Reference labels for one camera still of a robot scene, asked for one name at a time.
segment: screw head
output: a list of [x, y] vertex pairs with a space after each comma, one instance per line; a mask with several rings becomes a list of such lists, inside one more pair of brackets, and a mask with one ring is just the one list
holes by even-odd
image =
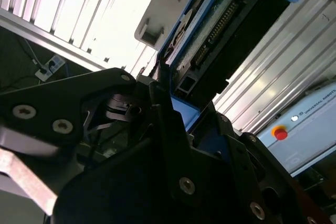
[[193, 195], [195, 193], [195, 184], [188, 178], [180, 178], [180, 189], [188, 195]]
[[317, 222], [311, 217], [308, 217], [307, 220], [309, 224], [317, 224]]
[[12, 113], [15, 117], [25, 120], [36, 116], [36, 110], [34, 107], [25, 104], [15, 106], [12, 110]]
[[264, 220], [264, 219], [265, 219], [265, 212], [264, 212], [264, 210], [261, 208], [261, 206], [259, 206], [258, 203], [251, 202], [251, 204], [250, 204], [250, 208], [251, 208], [251, 210], [252, 210], [252, 213], [253, 213], [259, 220]]
[[126, 76], [124, 74], [121, 75], [121, 78], [124, 79], [125, 81], [131, 80], [131, 78], [129, 78], [128, 76]]
[[69, 134], [73, 129], [72, 123], [66, 119], [58, 119], [52, 123], [52, 129], [60, 134]]
[[257, 138], [255, 136], [250, 135], [248, 137], [251, 139], [252, 142], [254, 142], [254, 143], [257, 142]]

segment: cable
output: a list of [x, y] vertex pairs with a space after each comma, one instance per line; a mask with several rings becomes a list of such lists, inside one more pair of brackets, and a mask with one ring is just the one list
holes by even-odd
[[51, 61], [49, 62], [49, 64], [48, 64], [49, 71], [50, 71], [52, 74], [54, 74], [54, 72], [51, 70], [51, 68], [52, 68], [54, 65], [55, 65], [55, 63], [54, 63], [53, 60], [51, 60]]
[[124, 130], [126, 130], [129, 127], [129, 124], [117, 132], [115, 132], [113, 135], [109, 136], [108, 138], [104, 139], [103, 141], [100, 142], [99, 147], [102, 147], [103, 145], [107, 144], [109, 141], [111, 141], [114, 137], [118, 136], [120, 133], [122, 133]]
[[26, 44], [28, 45], [28, 47], [30, 48], [30, 50], [31, 50], [31, 52], [32, 52], [32, 54], [33, 54], [33, 56], [31, 56], [31, 54], [29, 54], [29, 53], [27, 52], [27, 50], [25, 49], [25, 47], [22, 45], [22, 43], [21, 43], [19, 37], [16, 36], [15, 38], [16, 38], [18, 44], [20, 45], [22, 51], [23, 51], [23, 52], [24, 52], [24, 53], [25, 53], [25, 54], [32, 60], [32, 62], [33, 62], [33, 63], [40, 69], [40, 71], [41, 71], [42, 74], [46, 74], [46, 73], [47, 73], [47, 70], [44, 68], [44, 66], [41, 64], [41, 62], [38, 60], [36, 54], [34, 53], [33, 49], [31, 48], [31, 46], [30, 46], [28, 40], [26, 40], [25, 38], [23, 38], [24, 41], [26, 42]]
[[0, 88], [0, 91], [2, 91], [3, 89], [8, 89], [8, 88], [15, 88], [15, 89], [19, 89], [17, 88], [16, 86], [14, 86], [14, 84], [17, 84], [19, 81], [21, 80], [24, 80], [24, 79], [27, 79], [27, 78], [34, 78], [34, 79], [37, 79], [37, 80], [40, 80], [38, 79], [36, 76], [22, 76], [18, 79], [16, 79], [15, 81], [13, 81], [11, 84], [7, 85], [7, 86], [3, 86]]
[[49, 68], [49, 71], [50, 71], [52, 74], [54, 74], [54, 72], [53, 72], [52, 69], [51, 69], [51, 66], [49, 66], [48, 68]]
[[93, 155], [95, 154], [96, 149], [98, 147], [101, 133], [102, 133], [102, 130], [98, 130], [95, 140], [91, 143], [91, 150], [89, 152], [86, 164], [84, 166], [84, 172], [87, 171], [92, 166]]
[[0, 92], [4, 92], [7, 89], [19, 89], [19, 88], [16, 87], [16, 86], [5, 86], [5, 87], [3, 87], [3, 88], [0, 89]]
[[40, 65], [40, 67], [43, 68], [43, 65], [41, 64], [41, 62], [38, 60], [36, 54], [34, 53], [34, 50], [31, 48], [31, 45], [29, 44], [28, 40], [26, 40], [26, 38], [23, 38], [23, 40], [26, 42], [26, 44], [28, 45], [28, 47], [30, 48], [30, 51], [32, 52], [34, 59], [36, 60], [36, 62]]
[[64, 66], [65, 66], [65, 72], [67, 74], [67, 78], [69, 78], [70, 77], [70, 72], [69, 72], [69, 68], [68, 68], [67, 62], [64, 63]]

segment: power strip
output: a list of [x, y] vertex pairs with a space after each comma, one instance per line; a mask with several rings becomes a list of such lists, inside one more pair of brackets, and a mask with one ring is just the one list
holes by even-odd
[[[55, 63], [54, 66], [50, 67], [49, 69], [49, 62], [53, 61]], [[60, 55], [54, 55], [47, 63], [45, 63], [44, 68], [47, 70], [45, 74], [41, 73], [40, 70], [38, 70], [35, 73], [35, 76], [40, 79], [41, 81], [46, 81], [49, 79], [50, 76], [52, 76], [58, 69], [60, 69], [61, 66], [65, 64], [65, 61], [62, 59]]]

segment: emergency stop button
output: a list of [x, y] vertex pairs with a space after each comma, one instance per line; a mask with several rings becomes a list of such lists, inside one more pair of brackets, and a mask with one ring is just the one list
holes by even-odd
[[285, 140], [288, 136], [286, 127], [283, 125], [275, 126], [271, 131], [272, 136], [277, 140]]
[[277, 140], [285, 140], [288, 136], [288, 133], [285, 129], [277, 129], [274, 131], [274, 136]]

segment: red button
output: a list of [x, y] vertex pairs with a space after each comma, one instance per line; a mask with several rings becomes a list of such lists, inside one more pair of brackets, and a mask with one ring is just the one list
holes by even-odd
[[277, 140], [285, 140], [288, 133], [285, 129], [277, 129], [274, 131], [274, 136]]

